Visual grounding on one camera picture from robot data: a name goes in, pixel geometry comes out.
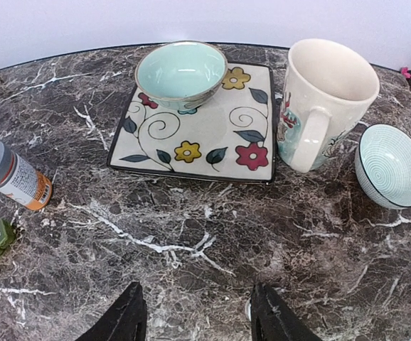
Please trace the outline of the small red clip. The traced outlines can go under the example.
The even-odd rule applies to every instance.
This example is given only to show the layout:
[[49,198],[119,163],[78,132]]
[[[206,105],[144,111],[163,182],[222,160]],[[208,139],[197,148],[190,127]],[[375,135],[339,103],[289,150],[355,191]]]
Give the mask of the small red clip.
[[402,67],[400,73],[409,80],[411,78],[411,70],[408,67]]

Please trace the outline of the teal ribbed small bowl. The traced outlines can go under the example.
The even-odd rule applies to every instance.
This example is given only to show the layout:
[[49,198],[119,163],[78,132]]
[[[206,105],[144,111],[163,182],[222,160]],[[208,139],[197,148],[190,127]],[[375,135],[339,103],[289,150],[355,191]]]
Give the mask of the teal ribbed small bowl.
[[363,192],[377,205],[411,208],[411,138],[403,131],[369,126],[356,149],[355,171]]

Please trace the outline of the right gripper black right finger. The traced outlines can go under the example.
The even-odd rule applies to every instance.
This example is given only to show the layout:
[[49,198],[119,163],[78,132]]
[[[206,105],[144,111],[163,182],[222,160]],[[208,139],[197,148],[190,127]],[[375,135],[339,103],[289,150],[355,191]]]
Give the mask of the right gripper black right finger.
[[250,324],[252,340],[321,341],[268,284],[253,287]]

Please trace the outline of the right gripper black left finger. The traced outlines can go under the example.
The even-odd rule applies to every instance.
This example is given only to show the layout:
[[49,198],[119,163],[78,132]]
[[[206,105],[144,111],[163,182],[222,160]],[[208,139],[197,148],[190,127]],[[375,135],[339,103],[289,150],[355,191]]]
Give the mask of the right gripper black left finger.
[[139,282],[131,282],[105,314],[76,341],[145,341],[147,305]]

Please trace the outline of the floral square ceramic plate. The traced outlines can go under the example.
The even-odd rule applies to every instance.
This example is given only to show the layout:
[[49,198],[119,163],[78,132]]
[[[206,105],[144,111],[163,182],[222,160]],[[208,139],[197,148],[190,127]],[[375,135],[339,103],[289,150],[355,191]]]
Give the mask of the floral square ceramic plate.
[[205,104],[178,111],[138,87],[124,109],[107,157],[121,171],[195,180],[271,183],[274,83],[265,65],[232,63]]

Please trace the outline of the cream floral ceramic mug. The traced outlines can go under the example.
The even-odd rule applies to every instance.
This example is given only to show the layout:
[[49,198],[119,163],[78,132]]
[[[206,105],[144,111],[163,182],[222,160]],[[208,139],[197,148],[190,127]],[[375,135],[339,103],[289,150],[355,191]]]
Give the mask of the cream floral ceramic mug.
[[296,42],[288,52],[277,130],[281,159],[300,173],[323,165],[379,91],[375,70],[354,50],[320,38]]

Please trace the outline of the plain teal ceramic bowl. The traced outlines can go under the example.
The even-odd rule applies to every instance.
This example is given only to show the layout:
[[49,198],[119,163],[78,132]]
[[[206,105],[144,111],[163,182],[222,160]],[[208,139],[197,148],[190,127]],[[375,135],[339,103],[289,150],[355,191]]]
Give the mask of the plain teal ceramic bowl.
[[218,48],[178,41],[155,48],[134,73],[137,87],[158,105],[179,111],[201,106],[218,91],[228,60]]

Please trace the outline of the orange grey-capped pill bottle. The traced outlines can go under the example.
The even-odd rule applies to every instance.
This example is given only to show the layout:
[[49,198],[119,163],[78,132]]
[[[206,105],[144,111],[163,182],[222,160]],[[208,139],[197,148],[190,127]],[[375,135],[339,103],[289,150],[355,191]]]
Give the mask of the orange grey-capped pill bottle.
[[0,141],[0,193],[37,211],[48,204],[52,192],[49,178]]

